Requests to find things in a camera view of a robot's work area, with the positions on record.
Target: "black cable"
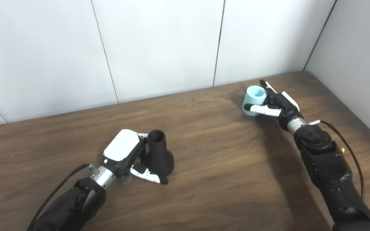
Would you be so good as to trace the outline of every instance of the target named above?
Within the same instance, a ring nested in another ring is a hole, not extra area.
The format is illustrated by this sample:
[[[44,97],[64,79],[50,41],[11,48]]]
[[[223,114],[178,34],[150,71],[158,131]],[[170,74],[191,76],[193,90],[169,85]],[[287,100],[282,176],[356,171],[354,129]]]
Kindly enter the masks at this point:
[[[74,169],[65,179],[56,187],[56,189],[47,197],[47,199],[42,203],[41,207],[38,209],[37,213],[35,214],[34,218],[31,220],[30,225],[27,228],[27,231],[31,231],[32,227],[34,226],[34,222],[37,220],[38,216],[40,215],[41,211],[47,205],[48,201],[52,198],[52,196],[65,184],[65,182],[73,175],[79,172],[80,170],[88,167],[89,164],[81,164],[78,168]]]
[[[349,146],[349,144],[348,144],[348,142],[346,142],[345,138],[341,135],[341,133],[332,124],[330,124],[326,121],[323,121],[323,120],[321,120],[321,123],[326,124],[330,129],[332,129],[341,138],[341,140],[343,141],[343,143],[345,144],[345,146],[348,148],[349,152],[351,153],[352,158],[354,158],[354,161],[355,161],[355,164],[357,166],[358,173],[359,173],[359,179],[361,181],[361,198],[362,198],[362,200],[364,200],[365,199],[364,176],[362,174],[361,166],[359,165],[359,161],[358,161],[357,157],[355,156],[354,151],[352,151],[351,146]]]

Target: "white fingertip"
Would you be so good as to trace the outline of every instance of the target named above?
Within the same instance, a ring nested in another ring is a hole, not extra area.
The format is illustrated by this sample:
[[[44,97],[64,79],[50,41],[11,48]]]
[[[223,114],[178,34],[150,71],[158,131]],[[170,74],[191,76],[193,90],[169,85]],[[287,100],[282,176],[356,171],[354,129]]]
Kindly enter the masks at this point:
[[[280,109],[271,109],[267,105],[262,106],[262,105],[253,105],[251,107],[251,111],[258,113],[258,114],[263,114],[267,116],[276,116],[278,117],[279,114],[281,113]]]
[[[286,92],[284,91],[284,92],[282,92],[282,95],[283,95],[283,96],[285,96],[285,98],[286,98],[289,102],[291,102],[291,104],[293,104],[293,105],[298,109],[298,111],[299,111],[299,106],[298,106],[298,104],[295,102],[295,100],[294,100],[293,98],[291,98],[291,97],[288,95],[288,93],[286,93]]]
[[[138,136],[142,136],[144,138],[148,137],[148,133],[138,133]]]
[[[158,177],[158,175],[156,174],[151,174],[151,172],[149,171],[149,169],[147,168],[145,170],[145,172],[143,174],[139,173],[138,171],[136,171],[133,167],[131,168],[131,174],[133,174],[134,176],[136,177],[139,177],[139,178],[142,178],[144,180],[149,180],[149,181],[152,181],[152,182],[155,182],[155,183],[158,183],[160,184],[161,181]]]
[[[271,86],[268,82],[266,82],[266,81],[265,81],[265,83],[266,83],[266,85],[267,85],[267,87],[268,87],[268,88],[272,89],[272,90],[273,90],[273,92],[275,92],[275,93],[276,93],[275,89],[273,89],[273,88],[272,88],[272,86]]]

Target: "white robotic hand cover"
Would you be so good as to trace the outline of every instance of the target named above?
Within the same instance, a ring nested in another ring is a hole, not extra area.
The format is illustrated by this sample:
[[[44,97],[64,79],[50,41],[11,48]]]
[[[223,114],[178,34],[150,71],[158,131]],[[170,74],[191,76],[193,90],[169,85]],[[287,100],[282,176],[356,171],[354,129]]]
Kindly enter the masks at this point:
[[[139,139],[140,136],[146,138],[148,134],[136,133],[128,129],[121,130],[118,135],[116,135],[115,138],[111,141],[111,143],[105,148],[104,156],[114,161],[122,161],[131,153],[135,146],[137,146],[137,144],[141,142],[141,140]],[[136,177],[155,183],[168,183],[168,180],[166,178],[159,177],[158,175],[153,174],[148,168],[139,163],[134,163],[131,166],[130,172]]]

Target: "black robotic arm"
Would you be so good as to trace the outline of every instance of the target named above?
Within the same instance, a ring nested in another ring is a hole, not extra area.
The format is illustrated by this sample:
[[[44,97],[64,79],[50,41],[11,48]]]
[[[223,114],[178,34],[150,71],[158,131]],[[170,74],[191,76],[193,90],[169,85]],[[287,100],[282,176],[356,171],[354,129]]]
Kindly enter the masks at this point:
[[[370,231],[370,209],[352,181],[352,171],[342,151],[316,120],[307,123],[298,104],[286,93],[276,91],[264,80],[264,105],[245,104],[244,109],[275,116],[280,127],[292,133],[312,183],[320,190],[335,222],[333,231]]]
[[[145,156],[147,143],[150,153]],[[153,158],[153,162],[145,161],[147,166],[145,163],[136,162],[137,159],[145,157]],[[78,180],[74,187],[59,196],[38,217],[47,201],[65,181],[85,167],[92,171],[91,177]],[[134,175],[155,183],[168,184],[166,176],[172,170],[173,157],[166,150],[165,134],[162,131],[154,130],[144,134],[127,129],[121,130],[105,148],[100,167],[96,169],[94,165],[83,164],[72,171],[43,203],[27,231],[79,231],[105,203],[107,188],[117,178],[129,179]]]

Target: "wooden table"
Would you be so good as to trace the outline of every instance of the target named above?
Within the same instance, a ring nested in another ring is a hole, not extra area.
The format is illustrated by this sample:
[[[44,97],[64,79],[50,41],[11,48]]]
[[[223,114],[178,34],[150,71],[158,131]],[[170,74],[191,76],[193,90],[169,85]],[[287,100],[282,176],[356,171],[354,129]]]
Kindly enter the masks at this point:
[[[307,72],[266,80],[276,91],[288,92],[307,121],[323,119],[343,133],[361,163],[370,207],[370,130]],[[273,118],[241,111],[246,88],[258,83],[0,125],[0,231],[25,230],[60,181],[84,162],[97,165],[121,129],[163,130],[174,172],[167,186],[135,177],[112,185],[84,231],[330,230],[333,222],[292,135]],[[359,188],[354,162],[348,152],[345,156]],[[79,172],[56,196],[90,174]]]

